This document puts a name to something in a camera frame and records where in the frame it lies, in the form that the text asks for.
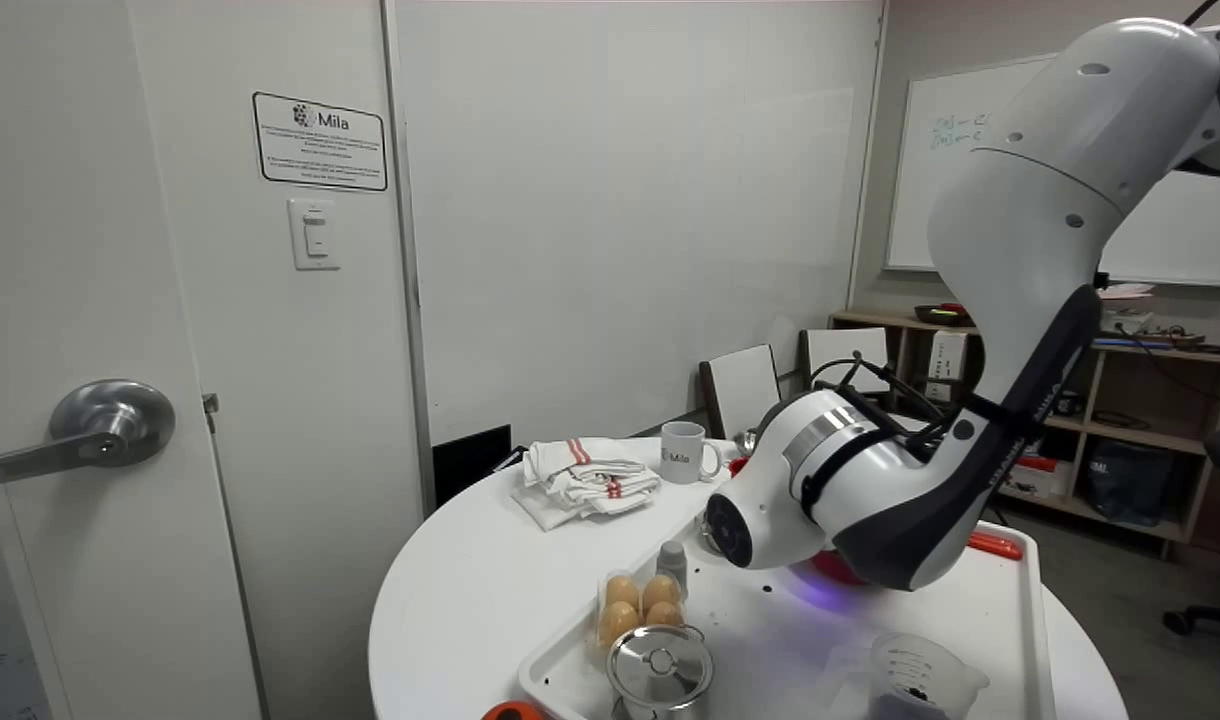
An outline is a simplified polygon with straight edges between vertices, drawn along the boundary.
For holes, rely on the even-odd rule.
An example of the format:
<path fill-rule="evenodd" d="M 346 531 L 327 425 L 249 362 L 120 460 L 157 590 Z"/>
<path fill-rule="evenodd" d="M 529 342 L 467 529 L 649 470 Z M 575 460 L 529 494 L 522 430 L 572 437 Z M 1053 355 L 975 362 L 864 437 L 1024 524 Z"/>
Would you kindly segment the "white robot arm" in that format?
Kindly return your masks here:
<path fill-rule="evenodd" d="M 820 386 L 762 425 L 699 524 L 736 568 L 820 551 L 876 590 L 925 590 L 1041 431 L 1101 334 L 1101 257 L 1175 169 L 1220 177 L 1220 24 L 1122 15 L 1055 52 L 967 152 L 927 250 L 985 347 L 925 431 Z"/>

